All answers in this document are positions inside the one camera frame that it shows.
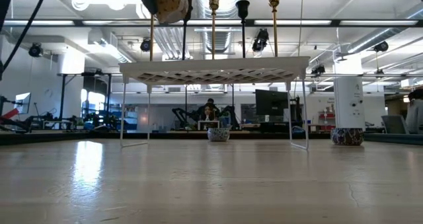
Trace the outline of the orange patterned ceramic bowl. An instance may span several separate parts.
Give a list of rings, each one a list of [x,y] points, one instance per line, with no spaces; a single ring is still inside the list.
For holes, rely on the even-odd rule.
[[[161,24],[176,23],[185,18],[188,6],[188,0],[157,0],[155,16]]]

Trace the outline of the black candlestick holder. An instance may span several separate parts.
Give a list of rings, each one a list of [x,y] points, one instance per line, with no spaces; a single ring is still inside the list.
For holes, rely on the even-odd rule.
[[[241,26],[242,26],[242,55],[243,55],[243,58],[246,58],[245,25],[246,25],[246,18],[249,13],[250,2],[247,0],[240,0],[240,1],[237,1],[235,5],[237,7],[238,17],[241,19]]]
[[[186,28],[187,28],[187,20],[184,19],[183,21],[183,28],[182,28],[182,60],[186,59]]]

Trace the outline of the blue white patterned bowl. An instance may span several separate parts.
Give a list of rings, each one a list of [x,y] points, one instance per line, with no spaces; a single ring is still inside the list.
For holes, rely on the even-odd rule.
[[[225,142],[230,137],[229,128],[209,128],[208,139],[212,142]]]

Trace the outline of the dark floral patterned bowl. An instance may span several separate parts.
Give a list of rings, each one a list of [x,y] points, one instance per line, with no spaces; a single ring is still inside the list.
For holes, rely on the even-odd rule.
[[[334,145],[360,146],[364,141],[362,128],[333,128],[330,138]]]

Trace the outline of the computer monitor on arm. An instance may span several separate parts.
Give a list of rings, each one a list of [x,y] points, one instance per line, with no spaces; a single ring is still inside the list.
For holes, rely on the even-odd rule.
[[[15,96],[14,108],[19,114],[28,114],[30,107],[31,93],[22,93]]]

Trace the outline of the white lattice shelf rack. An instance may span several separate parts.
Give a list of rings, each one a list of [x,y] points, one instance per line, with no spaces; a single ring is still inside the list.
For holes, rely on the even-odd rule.
[[[306,78],[309,56],[260,57],[210,60],[146,61],[121,63],[123,96],[129,79],[147,85],[151,94],[153,85],[207,85],[285,83],[287,92],[291,82]]]

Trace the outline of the blue storage shelving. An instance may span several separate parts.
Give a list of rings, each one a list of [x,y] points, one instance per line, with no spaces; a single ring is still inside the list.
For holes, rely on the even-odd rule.
[[[114,127],[120,130],[122,118],[124,118],[124,129],[135,131],[138,124],[138,107],[135,104],[125,105],[125,110],[122,112],[121,104],[111,104],[110,116],[114,122]]]

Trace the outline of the large black monitor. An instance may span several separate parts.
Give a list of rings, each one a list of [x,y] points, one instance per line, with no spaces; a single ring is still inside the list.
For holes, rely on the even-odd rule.
[[[288,108],[288,93],[278,91],[255,90],[256,114],[283,116]]]

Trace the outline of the small white framed display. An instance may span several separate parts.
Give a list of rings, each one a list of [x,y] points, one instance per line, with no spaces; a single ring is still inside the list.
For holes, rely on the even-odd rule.
[[[200,120],[197,123],[198,131],[207,131],[209,128],[219,128],[218,120]]]

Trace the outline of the red storage shelf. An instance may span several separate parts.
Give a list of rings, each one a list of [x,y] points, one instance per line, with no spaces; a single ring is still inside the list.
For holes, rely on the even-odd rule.
[[[318,113],[318,129],[319,133],[330,133],[336,127],[334,112],[319,112]]]

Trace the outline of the white round column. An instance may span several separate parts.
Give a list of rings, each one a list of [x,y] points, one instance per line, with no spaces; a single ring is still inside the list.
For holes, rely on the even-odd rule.
[[[361,77],[339,77],[334,80],[335,118],[337,128],[365,128],[364,93]]]

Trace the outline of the grey office chair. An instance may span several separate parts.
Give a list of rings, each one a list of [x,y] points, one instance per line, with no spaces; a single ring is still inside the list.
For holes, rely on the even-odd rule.
[[[381,117],[386,133],[409,134],[405,120],[401,115],[385,115]]]

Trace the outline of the black metal rig frame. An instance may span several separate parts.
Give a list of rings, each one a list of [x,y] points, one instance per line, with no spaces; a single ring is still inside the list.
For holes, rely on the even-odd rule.
[[[107,91],[106,91],[106,115],[109,116],[110,113],[110,95],[111,95],[111,85],[112,85],[112,74],[111,73],[103,73],[101,71],[95,72],[83,72],[83,73],[58,73],[58,76],[61,76],[61,100],[60,100],[60,108],[59,108],[59,121],[62,122],[63,118],[63,107],[64,107],[64,100],[65,100],[65,87],[68,82],[71,82],[75,77],[101,77],[107,76]]]

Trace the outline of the black overhead frame bar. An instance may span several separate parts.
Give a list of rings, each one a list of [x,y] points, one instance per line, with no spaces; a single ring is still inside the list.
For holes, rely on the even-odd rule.
[[[32,22],[33,27],[149,27],[149,19],[116,19],[116,20],[53,20],[38,19]],[[240,19],[195,19],[187,22],[188,27],[211,27],[215,24],[218,27],[240,27]],[[307,28],[336,28],[336,27],[359,27],[359,28],[423,28],[423,19],[406,20],[316,20],[316,19],[284,19],[277,20],[278,27],[307,27]]]

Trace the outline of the black table frame rail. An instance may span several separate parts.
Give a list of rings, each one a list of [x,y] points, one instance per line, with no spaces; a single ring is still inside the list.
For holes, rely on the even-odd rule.
[[[33,132],[26,134],[0,132],[0,145],[17,145],[25,143],[42,143],[66,140],[86,139],[119,139],[119,133],[91,133],[91,132],[62,132],[41,133]],[[172,133],[125,133],[125,139],[206,139],[206,132],[172,132]],[[286,133],[247,133],[232,131],[230,139],[288,139]],[[423,145],[423,135],[365,133],[365,141],[381,143],[400,143],[407,145]]]

